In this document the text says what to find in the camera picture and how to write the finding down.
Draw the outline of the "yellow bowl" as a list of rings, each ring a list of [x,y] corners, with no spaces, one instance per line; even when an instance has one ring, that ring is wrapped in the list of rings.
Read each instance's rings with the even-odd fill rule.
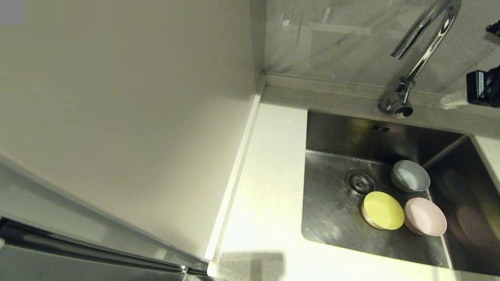
[[[374,228],[394,231],[402,227],[405,212],[400,203],[384,192],[370,192],[362,200],[361,215]]]

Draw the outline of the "stainless steel sink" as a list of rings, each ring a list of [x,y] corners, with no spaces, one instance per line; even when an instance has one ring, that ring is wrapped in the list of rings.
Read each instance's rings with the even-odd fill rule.
[[[430,176],[422,192],[399,190],[390,179],[409,160]],[[361,215],[364,197],[345,186],[345,174],[371,174],[379,192],[401,206],[421,197],[448,221],[438,237],[406,226],[378,230]],[[310,241],[414,263],[500,276],[500,178],[473,139],[449,130],[309,111],[305,145],[302,235]]]

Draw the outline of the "grey appliance door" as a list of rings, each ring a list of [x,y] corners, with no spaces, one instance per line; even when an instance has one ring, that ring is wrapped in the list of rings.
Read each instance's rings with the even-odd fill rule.
[[[215,281],[200,270],[108,251],[0,219],[0,281]]]

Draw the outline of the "light blue bowl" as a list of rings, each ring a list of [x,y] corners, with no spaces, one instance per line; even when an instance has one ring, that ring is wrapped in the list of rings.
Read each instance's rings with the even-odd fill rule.
[[[409,160],[396,162],[389,176],[394,186],[403,192],[422,192],[430,187],[430,176],[426,170]]]

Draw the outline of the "white tall cabinet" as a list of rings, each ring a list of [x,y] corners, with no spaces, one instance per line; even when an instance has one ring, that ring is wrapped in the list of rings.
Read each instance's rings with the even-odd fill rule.
[[[264,87],[268,0],[25,0],[0,25],[0,217],[216,258]]]

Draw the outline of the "chrome gooseneck faucet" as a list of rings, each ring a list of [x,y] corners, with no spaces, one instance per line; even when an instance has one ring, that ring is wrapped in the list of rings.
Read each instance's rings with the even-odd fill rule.
[[[434,32],[431,40],[416,60],[406,76],[399,79],[394,91],[385,94],[378,103],[378,109],[384,114],[390,114],[398,119],[410,117],[414,109],[409,100],[412,89],[416,84],[416,77],[439,48],[446,35],[450,32],[461,11],[462,0],[435,0],[424,10],[391,53],[395,59],[403,59],[417,40],[425,33],[429,26],[440,16],[442,20]]]

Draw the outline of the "pink bowl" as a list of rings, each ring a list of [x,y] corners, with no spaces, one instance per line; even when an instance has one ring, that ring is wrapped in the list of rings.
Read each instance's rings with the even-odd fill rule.
[[[448,229],[448,221],[442,210],[428,199],[409,199],[404,207],[405,226],[417,235],[438,237]]]

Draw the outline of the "round metal drain strainer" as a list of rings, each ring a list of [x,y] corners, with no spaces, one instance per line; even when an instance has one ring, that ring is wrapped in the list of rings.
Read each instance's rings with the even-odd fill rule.
[[[363,170],[349,170],[345,174],[344,182],[346,188],[356,196],[364,197],[371,192],[379,191],[376,179]]]

